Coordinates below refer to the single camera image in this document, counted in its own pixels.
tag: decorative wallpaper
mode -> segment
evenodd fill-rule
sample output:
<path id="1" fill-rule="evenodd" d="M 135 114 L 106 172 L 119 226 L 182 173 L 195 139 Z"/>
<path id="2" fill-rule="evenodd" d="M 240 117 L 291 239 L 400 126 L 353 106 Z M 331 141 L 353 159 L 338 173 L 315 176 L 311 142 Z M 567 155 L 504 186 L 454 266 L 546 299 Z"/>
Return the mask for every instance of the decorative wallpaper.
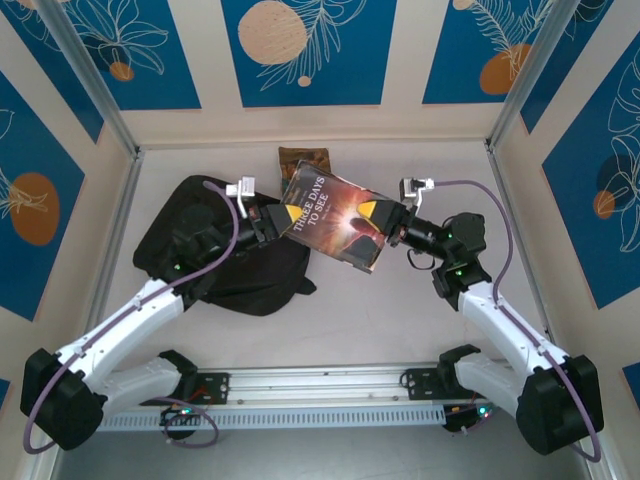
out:
<path id="1" fill-rule="evenodd" d="M 502 102 L 555 0 L 451 0 L 423 103 Z"/>
<path id="2" fill-rule="evenodd" d="M 222 0 L 244 107 L 378 105 L 395 0 Z"/>
<path id="3" fill-rule="evenodd" d="M 84 173 L 0 74 L 0 306 L 33 320 Z"/>
<path id="4" fill-rule="evenodd" d="M 640 287 L 640 35 L 543 164 L 598 308 Z"/>
<path id="5" fill-rule="evenodd" d="M 582 0 L 520 114 L 531 133 L 614 0 Z"/>
<path id="6" fill-rule="evenodd" d="M 58 1 L 122 110 L 200 108 L 167 0 Z M 51 64 L 50 78 L 62 75 L 62 53 L 31 0 L 2 2 L 43 68 Z"/>
<path id="7" fill-rule="evenodd" d="M 89 137 L 94 143 L 97 142 L 104 120 L 34 10 L 33 3 L 30 0 L 0 0 L 0 10 L 60 92 Z"/>

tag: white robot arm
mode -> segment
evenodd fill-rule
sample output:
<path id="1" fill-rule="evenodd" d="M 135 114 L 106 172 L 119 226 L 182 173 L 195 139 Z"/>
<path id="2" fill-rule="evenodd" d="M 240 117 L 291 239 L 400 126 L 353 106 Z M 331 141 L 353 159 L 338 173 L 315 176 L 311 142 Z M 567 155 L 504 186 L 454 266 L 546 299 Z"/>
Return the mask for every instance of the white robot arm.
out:
<path id="1" fill-rule="evenodd" d="M 602 406 L 593 364 L 586 357 L 571 358 L 532 328 L 497 293 L 491 277 L 478 261 L 478 254 L 486 247 L 482 216 L 462 213 L 444 226 L 416 217 L 422 193 L 433 188 L 434 182 L 430 180 L 404 179 L 401 195 L 403 201 L 412 203 L 410 209 L 399 202 L 380 200 L 362 204 L 358 211 L 388 237 L 392 246 L 402 243 L 442 260 L 433 270 L 436 291 L 452 308 L 477 325 L 510 365 L 505 368 L 493 362 L 473 346 L 454 349 L 440 359 L 439 373 L 445 388 L 462 387 L 483 395 L 515 417 L 529 444 L 546 454 L 586 435 L 576 404 L 554 371 L 559 365 L 576 386 L 593 425 L 601 430 Z M 237 192 L 242 190 L 240 184 Z M 252 212 L 245 218 L 239 248 L 251 248 L 278 238 L 295 223 L 295 209 L 278 207 L 269 206 L 262 215 Z M 189 215 L 189 218 L 207 216 Z M 226 248 L 212 242 L 210 237 L 206 242 L 192 241 L 193 235 L 208 235 L 209 227 L 190 224 L 184 232 L 179 232 L 178 238 L 184 242 L 183 247 L 186 246 L 186 250 L 181 250 L 181 262 L 190 263 L 193 259 L 210 262 Z M 200 244 L 206 245 L 206 255 L 198 250 Z M 176 275 L 175 259 L 169 258 L 165 263 L 171 270 L 165 277 Z M 208 285 L 206 277 L 203 282 Z M 160 289 L 164 289 L 161 294 L 142 302 Z M 198 294 L 194 292 L 202 292 L 197 282 L 174 289 L 163 280 L 149 280 L 130 302 L 93 331 L 54 355 L 44 350 L 36 352 L 25 367 L 22 411 L 27 415 L 31 413 L 47 382 L 51 382 L 61 365 L 76 355 L 79 358 L 54 386 L 56 394 L 47 397 L 46 408 L 36 416 L 38 425 L 63 449 L 75 448 L 84 442 L 106 416 L 155 397 L 180 396 L 180 388 L 187 388 L 187 376 L 197 369 L 175 352 L 169 355 L 165 352 L 146 365 L 125 372 L 112 371 L 151 333 L 197 301 Z M 129 309 L 132 313 L 110 328 L 113 320 Z M 91 348 L 86 348 L 87 343 L 92 343 Z"/>

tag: white leaf pattern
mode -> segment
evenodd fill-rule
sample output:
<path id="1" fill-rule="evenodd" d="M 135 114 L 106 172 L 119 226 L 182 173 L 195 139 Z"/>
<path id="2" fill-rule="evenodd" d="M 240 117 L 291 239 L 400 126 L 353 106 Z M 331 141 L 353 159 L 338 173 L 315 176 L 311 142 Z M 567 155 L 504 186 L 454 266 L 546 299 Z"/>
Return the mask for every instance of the white leaf pattern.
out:
<path id="1" fill-rule="evenodd" d="M 620 214 L 621 253 L 640 247 L 640 49 L 625 68 L 618 82 L 608 118 L 611 148 L 616 155 L 616 172 L 604 191 L 611 194 L 613 207 L 607 211 Z"/>
<path id="2" fill-rule="evenodd" d="M 2 1 L 30 35 L 59 51 L 35 10 L 24 7 L 17 0 Z M 97 62 L 104 61 L 108 68 L 114 61 L 119 61 L 129 67 L 137 65 L 159 75 L 164 73 L 164 63 L 153 49 L 168 41 L 169 31 L 139 21 L 138 0 L 70 0 L 61 5 L 85 47 L 99 52 Z"/>
<path id="3" fill-rule="evenodd" d="M 609 0 L 599 0 L 598 3 L 595 4 L 593 1 L 588 3 L 585 3 L 584 1 L 580 2 L 573 14 L 573 17 L 569 21 L 567 28 L 564 29 L 565 35 L 573 41 L 576 36 L 578 24 L 598 21 L 608 2 Z"/>
<path id="4" fill-rule="evenodd" d="M 11 110 L 0 110 L 0 140 L 4 138 L 11 128 L 14 112 Z M 41 212 L 48 211 L 44 201 L 47 194 L 34 196 L 23 192 L 5 176 L 2 168 L 0 168 L 0 219 L 5 218 L 11 210 L 20 212 L 21 207 L 33 208 Z"/>
<path id="5" fill-rule="evenodd" d="M 347 18 L 346 5 L 358 1 L 357 7 Z M 338 27 L 356 18 L 366 6 L 367 0 L 291 0 L 293 11 L 302 20 L 307 33 L 307 43 L 300 54 L 286 63 L 263 65 L 258 78 L 266 77 L 260 91 L 285 80 L 288 85 L 300 77 L 312 79 L 322 70 L 323 63 L 331 60 L 331 51 L 340 53 Z"/>
<path id="6" fill-rule="evenodd" d="M 514 79 L 523 63 L 522 49 L 516 45 L 526 44 L 540 29 L 556 0 L 533 0 L 524 13 L 517 16 L 510 0 L 475 0 L 468 8 L 476 16 L 480 33 L 488 38 L 498 53 L 504 53 L 510 64 L 510 76 Z"/>

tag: cream wall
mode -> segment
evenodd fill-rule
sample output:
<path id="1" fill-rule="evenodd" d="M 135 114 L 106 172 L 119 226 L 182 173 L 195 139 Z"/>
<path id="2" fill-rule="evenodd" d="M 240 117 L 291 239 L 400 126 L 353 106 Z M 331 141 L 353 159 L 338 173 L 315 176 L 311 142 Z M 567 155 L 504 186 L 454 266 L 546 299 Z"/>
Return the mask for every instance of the cream wall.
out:
<path id="1" fill-rule="evenodd" d="M 552 328 L 571 354 L 584 353 L 596 364 L 605 412 L 601 437 L 617 448 L 618 478 L 630 479 L 640 472 L 640 411 L 621 369 L 640 360 L 640 290 L 596 308 L 542 163 L 638 34 L 639 18 L 636 0 L 615 0 L 532 134 L 518 121 L 497 149 Z"/>
<path id="2" fill-rule="evenodd" d="M 85 180 L 33 322 L 0 308 L 0 378 L 11 381 L 0 418 L 0 478 L 20 478 L 25 417 L 19 411 L 24 362 L 54 351 L 86 320 L 130 159 L 104 128 L 97 145 L 0 14 L 0 71 L 85 173 Z"/>

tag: purple cable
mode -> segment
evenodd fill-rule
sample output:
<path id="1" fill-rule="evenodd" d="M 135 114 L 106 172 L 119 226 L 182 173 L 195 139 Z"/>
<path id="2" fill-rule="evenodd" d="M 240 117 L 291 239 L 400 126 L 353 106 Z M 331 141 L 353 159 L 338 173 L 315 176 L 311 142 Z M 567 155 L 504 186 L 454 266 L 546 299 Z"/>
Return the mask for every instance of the purple cable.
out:
<path id="1" fill-rule="evenodd" d="M 169 437 L 169 427 L 176 419 L 181 418 L 181 415 L 176 415 L 175 417 L 172 417 L 169 419 L 169 421 L 164 426 L 164 430 L 162 431 L 162 433 L 167 438 L 167 440 L 169 440 L 169 443 L 171 445 L 174 445 L 180 448 L 207 448 L 207 447 L 212 447 L 213 445 L 216 444 L 216 442 L 218 441 L 218 437 L 220 436 L 220 430 L 218 430 L 218 426 L 216 425 L 216 422 L 213 420 L 213 418 L 209 416 L 209 414 L 207 414 L 207 411 L 204 408 L 196 407 L 195 405 L 191 405 L 188 402 L 183 402 L 182 400 L 175 400 L 169 397 L 157 397 L 157 398 L 154 398 L 154 400 L 157 400 L 159 402 L 176 403 L 178 405 L 182 405 L 183 407 L 188 407 L 194 412 L 196 412 L 198 415 L 200 415 L 202 418 L 204 418 L 213 427 L 213 432 L 214 432 L 213 439 L 209 440 L 208 442 L 205 442 L 205 443 L 176 442 L 171 437 Z"/>
<path id="2" fill-rule="evenodd" d="M 454 435 L 467 435 L 467 433 L 473 432 L 474 430 L 477 430 L 478 428 L 483 426 L 485 423 L 491 420 L 491 417 L 492 415 L 489 415 L 488 417 L 482 417 L 480 420 L 478 420 L 478 422 L 474 423 L 470 427 L 464 427 L 464 430 L 460 430 L 459 432 L 454 432 Z"/>
<path id="3" fill-rule="evenodd" d="M 222 199 L 224 200 L 224 202 L 227 204 L 227 207 L 229 208 L 229 212 L 231 213 L 231 218 L 232 218 L 232 222 L 233 222 L 233 233 L 231 234 L 231 239 L 229 241 L 229 246 L 224 251 L 224 253 L 220 256 L 220 258 L 218 258 L 216 261 L 211 262 L 209 265 L 207 265 L 206 267 L 198 270 L 197 272 L 191 273 L 191 274 L 189 274 L 189 275 L 187 275 L 187 276 L 185 276 L 183 278 L 180 278 L 180 279 L 176 280 L 175 282 L 172 282 L 169 285 L 166 285 L 166 286 L 156 290 L 155 292 L 150 293 L 149 295 L 147 295 L 143 299 L 141 299 L 140 300 L 140 307 L 144 306 L 145 304 L 147 304 L 148 302 L 150 302 L 154 298 L 158 297 L 159 295 L 162 295 L 163 293 L 165 293 L 168 290 L 171 290 L 171 289 L 173 289 L 173 288 L 175 288 L 175 287 L 177 287 L 179 285 L 182 285 L 183 283 L 189 282 L 189 281 L 191 281 L 191 280 L 193 280 L 195 278 L 198 278 L 198 277 L 200 277 L 202 275 L 205 275 L 205 274 L 209 273 L 211 270 L 213 270 L 214 268 L 218 267 L 222 262 L 224 262 L 229 257 L 229 255 L 231 255 L 231 252 L 235 248 L 236 243 L 238 241 L 238 233 L 240 231 L 240 220 L 238 219 L 238 213 L 236 212 L 236 207 L 233 205 L 231 200 L 229 200 L 229 197 L 227 197 L 226 192 L 222 188 L 218 187 L 216 184 L 214 184 L 212 182 L 209 182 L 209 181 L 203 182 L 203 185 L 204 185 L 205 188 L 207 188 L 209 190 L 212 190 L 215 193 L 217 193 L 218 195 L 220 195 L 222 197 Z M 136 306 L 132 305 L 131 307 L 129 307 L 126 310 L 124 310 L 116 318 L 111 320 L 94 337 L 92 337 L 91 339 L 89 339 L 87 341 L 87 343 L 82 345 L 82 348 L 81 348 L 82 352 L 84 353 L 87 350 L 89 350 L 98 340 L 100 340 L 102 337 L 104 337 L 113 327 L 115 327 L 122 320 L 124 320 L 129 315 L 131 315 L 134 311 L 136 311 Z M 42 452 L 44 452 L 46 450 L 49 450 L 51 447 L 54 446 L 55 443 L 54 442 L 50 442 L 50 443 L 48 443 L 47 445 L 45 445 L 43 447 L 34 448 L 31 445 L 31 432 L 33 430 L 33 426 L 35 425 L 36 417 L 38 416 L 38 413 L 40 412 L 40 409 L 42 408 L 42 404 L 46 400 L 47 396 L 49 395 L 49 393 L 51 393 L 51 390 L 53 390 L 53 387 L 56 385 L 58 380 L 60 380 L 62 375 L 64 375 L 64 373 L 67 370 L 69 370 L 71 365 L 73 365 L 73 363 L 76 360 L 78 360 L 78 358 L 80 358 L 80 355 L 73 354 L 69 358 L 69 360 L 67 360 L 58 369 L 58 371 L 51 377 L 51 380 L 49 380 L 49 382 L 42 389 L 42 392 L 40 393 L 40 395 L 38 396 L 38 399 L 34 403 L 33 408 L 31 409 L 31 413 L 29 414 L 29 418 L 27 420 L 27 425 L 25 426 L 25 429 L 24 429 L 24 435 L 22 436 L 22 446 L 24 447 L 24 450 L 27 453 L 29 453 L 31 455 L 36 455 L 38 453 L 42 453 Z M 171 400 L 171 402 L 179 403 L 179 401 L 173 400 L 173 399 Z"/>
<path id="4" fill-rule="evenodd" d="M 500 311 L 504 313 L 506 317 L 509 320 L 511 320 L 511 322 L 513 322 L 513 324 L 518 328 L 518 330 L 520 330 L 531 341 L 531 343 L 533 343 L 537 348 L 542 347 L 542 345 L 540 344 L 538 339 L 535 337 L 535 335 L 533 335 L 506 307 L 504 307 L 503 305 L 500 305 L 498 302 L 498 299 L 499 299 L 498 288 L 500 286 L 500 282 L 502 282 L 502 279 L 507 273 L 507 270 L 509 270 L 509 266 L 511 265 L 511 261 L 513 260 L 513 249 L 514 249 L 513 248 L 513 231 L 511 229 L 511 222 L 509 222 L 509 217 L 507 216 L 507 212 L 502 206 L 502 203 L 500 202 L 498 197 L 488 187 L 474 180 L 452 180 L 448 182 L 435 182 L 435 185 L 436 187 L 450 187 L 450 186 L 456 186 L 456 185 L 474 186 L 482 190 L 484 193 L 486 193 L 491 198 L 491 200 L 493 200 L 493 203 L 496 204 L 496 206 L 498 207 L 498 210 L 500 210 L 500 214 L 502 215 L 502 220 L 504 221 L 505 227 L 507 229 L 509 247 L 508 247 L 508 253 L 507 253 L 507 260 L 504 264 L 504 267 L 502 267 L 502 270 L 498 274 L 498 277 L 496 278 L 496 281 L 493 284 L 493 301 L 498 306 Z M 587 413 L 587 409 L 585 408 L 584 403 L 582 403 L 582 399 L 580 398 L 580 395 L 578 395 L 578 392 L 573 386 L 573 383 L 571 383 L 571 380 L 569 379 L 567 374 L 564 373 L 564 370 L 562 370 L 562 367 L 558 364 L 558 362 L 555 361 L 555 359 L 551 356 L 551 354 L 547 350 L 543 349 L 542 355 L 551 364 L 553 369 L 556 371 L 556 373 L 562 380 L 562 383 L 564 383 L 564 385 L 567 387 L 567 391 L 571 395 L 571 398 L 576 404 L 576 407 L 578 407 L 580 416 L 582 417 L 582 420 L 584 421 L 587 427 L 587 431 L 589 432 L 589 437 L 591 438 L 591 443 L 593 444 L 593 455 L 590 455 L 589 453 L 585 452 L 584 450 L 582 450 L 580 447 L 576 445 L 571 445 L 571 448 L 573 448 L 577 453 L 579 453 L 581 456 L 583 456 L 587 460 L 594 463 L 599 462 L 602 459 L 602 448 L 600 446 L 600 440 L 598 439 L 598 434 L 596 433 L 596 429 L 593 426 L 593 422 L 591 421 L 591 418 L 589 418 L 589 414 Z"/>

